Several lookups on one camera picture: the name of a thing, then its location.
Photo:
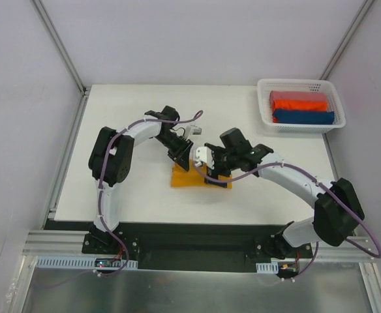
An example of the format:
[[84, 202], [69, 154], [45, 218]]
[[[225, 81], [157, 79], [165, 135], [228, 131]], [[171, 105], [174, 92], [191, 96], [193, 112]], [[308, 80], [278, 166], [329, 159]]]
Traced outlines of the yellow t shirt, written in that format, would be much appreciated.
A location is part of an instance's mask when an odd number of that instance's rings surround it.
[[178, 164], [174, 164], [170, 181], [170, 186], [172, 188], [206, 187], [232, 189], [232, 183], [215, 184], [211, 181], [206, 181], [205, 178], [192, 166], [192, 162], [189, 162], [189, 164], [189, 171], [185, 171]]

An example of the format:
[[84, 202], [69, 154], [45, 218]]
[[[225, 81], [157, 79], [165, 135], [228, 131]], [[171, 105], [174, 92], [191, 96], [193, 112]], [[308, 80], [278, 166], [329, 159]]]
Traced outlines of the white plastic basket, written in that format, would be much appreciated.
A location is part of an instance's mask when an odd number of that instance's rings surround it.
[[[334, 122], [331, 125], [274, 123], [272, 106], [269, 102], [270, 93], [273, 91], [297, 91], [325, 94], [328, 111], [335, 114]], [[342, 128], [346, 124], [344, 109], [339, 95], [334, 85], [326, 80], [263, 78], [257, 83], [257, 97], [262, 122], [268, 132], [325, 134], [333, 129]]]

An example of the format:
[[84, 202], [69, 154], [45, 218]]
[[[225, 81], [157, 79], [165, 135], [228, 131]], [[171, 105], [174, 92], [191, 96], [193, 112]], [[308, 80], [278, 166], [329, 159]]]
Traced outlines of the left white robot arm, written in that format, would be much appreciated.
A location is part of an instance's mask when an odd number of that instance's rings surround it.
[[97, 216], [93, 223], [98, 230], [103, 231], [98, 236], [97, 246], [104, 253], [111, 254], [119, 248], [120, 239], [111, 231], [119, 225], [119, 189], [129, 174], [134, 148], [155, 138], [167, 148], [171, 160], [183, 170], [189, 171], [193, 142], [184, 135], [177, 135], [173, 128], [178, 124], [193, 122], [200, 116], [201, 113], [198, 112], [194, 118], [182, 121], [175, 108], [165, 106], [161, 112], [146, 112], [141, 119], [123, 130], [109, 127], [100, 130], [88, 167], [97, 184]]

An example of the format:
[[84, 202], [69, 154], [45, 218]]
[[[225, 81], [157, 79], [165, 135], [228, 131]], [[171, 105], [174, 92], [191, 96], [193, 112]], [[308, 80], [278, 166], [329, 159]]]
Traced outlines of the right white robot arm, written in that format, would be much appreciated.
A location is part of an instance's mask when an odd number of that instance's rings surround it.
[[267, 179], [301, 198], [311, 206], [311, 218], [289, 222], [263, 243], [269, 254], [290, 257], [299, 246], [323, 241], [339, 246], [365, 218], [352, 183], [321, 179], [289, 164], [266, 145], [251, 145], [240, 129], [231, 128], [220, 136], [222, 145], [205, 143], [194, 152], [196, 166], [206, 165], [206, 182], [220, 186], [220, 176], [241, 170]]

